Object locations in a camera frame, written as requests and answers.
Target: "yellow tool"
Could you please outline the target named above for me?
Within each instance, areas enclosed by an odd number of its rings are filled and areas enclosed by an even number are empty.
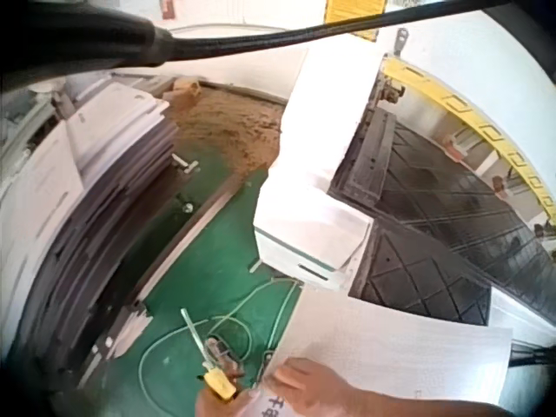
[[[210,358],[207,350],[202,344],[201,337],[195,329],[195,324],[193,324],[191,318],[189,317],[188,310],[186,308],[182,308],[181,312],[185,323],[191,331],[193,340],[201,351],[202,358],[204,359],[202,365],[207,369],[207,373],[202,378],[205,380],[208,387],[212,389],[220,398],[225,401],[231,400],[237,393],[237,387],[228,379],[224,371],[215,365],[212,358]]]

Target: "sawdust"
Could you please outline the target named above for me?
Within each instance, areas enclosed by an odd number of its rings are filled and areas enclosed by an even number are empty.
[[[177,148],[216,147],[234,172],[247,176],[278,156],[283,111],[280,104],[203,86],[170,98],[167,116],[178,126]]]

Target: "stack of boards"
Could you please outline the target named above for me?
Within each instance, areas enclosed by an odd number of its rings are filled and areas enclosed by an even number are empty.
[[[168,106],[109,83],[56,126],[10,190],[21,261],[8,271],[3,354],[13,345],[15,359],[48,387],[76,383],[91,344],[122,307],[104,305],[106,288],[119,285],[112,278],[123,257],[180,184]]]

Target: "black cord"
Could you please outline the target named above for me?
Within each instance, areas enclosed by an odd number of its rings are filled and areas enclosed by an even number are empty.
[[[185,61],[281,48],[325,37],[451,16],[500,6],[506,3],[510,2],[508,0],[453,0],[415,6],[382,15],[357,17],[311,28],[288,30],[281,33],[209,39],[175,39],[174,52],[169,60]]]

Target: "forearm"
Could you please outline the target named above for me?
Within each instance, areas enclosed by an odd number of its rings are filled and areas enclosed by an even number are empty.
[[[349,417],[510,417],[491,404],[450,400],[406,400],[358,391]]]

